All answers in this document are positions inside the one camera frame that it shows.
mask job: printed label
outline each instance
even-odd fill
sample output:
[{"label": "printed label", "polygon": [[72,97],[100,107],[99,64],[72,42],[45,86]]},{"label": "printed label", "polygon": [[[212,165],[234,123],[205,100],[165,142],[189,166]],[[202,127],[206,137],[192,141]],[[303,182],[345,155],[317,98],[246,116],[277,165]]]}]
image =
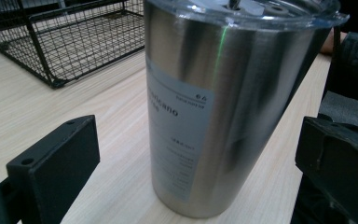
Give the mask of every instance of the printed label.
[{"label": "printed label", "polygon": [[186,84],[147,63],[147,95],[153,176],[186,201],[212,110],[211,91]]}]

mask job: lid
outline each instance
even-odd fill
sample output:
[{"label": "lid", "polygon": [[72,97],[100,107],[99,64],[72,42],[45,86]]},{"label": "lid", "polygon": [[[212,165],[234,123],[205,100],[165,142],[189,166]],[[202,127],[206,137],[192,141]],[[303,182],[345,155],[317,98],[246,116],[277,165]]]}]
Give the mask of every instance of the lid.
[{"label": "lid", "polygon": [[147,0],[177,17],[255,29],[330,28],[348,20],[338,0]]}]

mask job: tabletop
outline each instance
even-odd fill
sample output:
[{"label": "tabletop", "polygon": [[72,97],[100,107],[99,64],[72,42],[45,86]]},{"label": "tabletop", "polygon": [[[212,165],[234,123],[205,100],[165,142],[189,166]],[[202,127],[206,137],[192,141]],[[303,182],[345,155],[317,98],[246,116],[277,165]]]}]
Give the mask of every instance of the tabletop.
[{"label": "tabletop", "polygon": [[153,191],[145,53],[52,90],[0,54],[0,181],[6,164],[69,119],[96,117],[101,162],[62,223],[290,223],[301,180],[295,154],[304,116],[317,115],[330,58],[318,55],[227,211],[183,217]]}]

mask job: black wire basket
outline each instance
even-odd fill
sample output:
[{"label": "black wire basket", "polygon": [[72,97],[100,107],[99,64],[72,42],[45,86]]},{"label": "black wire basket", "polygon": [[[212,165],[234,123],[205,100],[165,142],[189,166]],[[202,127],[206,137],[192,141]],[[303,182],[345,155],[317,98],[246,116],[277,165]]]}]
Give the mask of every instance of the black wire basket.
[{"label": "black wire basket", "polygon": [[52,88],[145,46],[143,0],[0,0],[0,52]]}]

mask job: stainless steel tumbler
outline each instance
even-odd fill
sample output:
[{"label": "stainless steel tumbler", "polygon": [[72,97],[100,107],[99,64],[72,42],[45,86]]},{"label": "stainless steel tumbler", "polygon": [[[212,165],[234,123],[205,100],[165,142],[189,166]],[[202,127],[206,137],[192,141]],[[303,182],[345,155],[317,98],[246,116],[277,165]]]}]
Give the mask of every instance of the stainless steel tumbler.
[{"label": "stainless steel tumbler", "polygon": [[145,0],[153,186],[173,211],[232,203],[332,26],[337,0]]}]

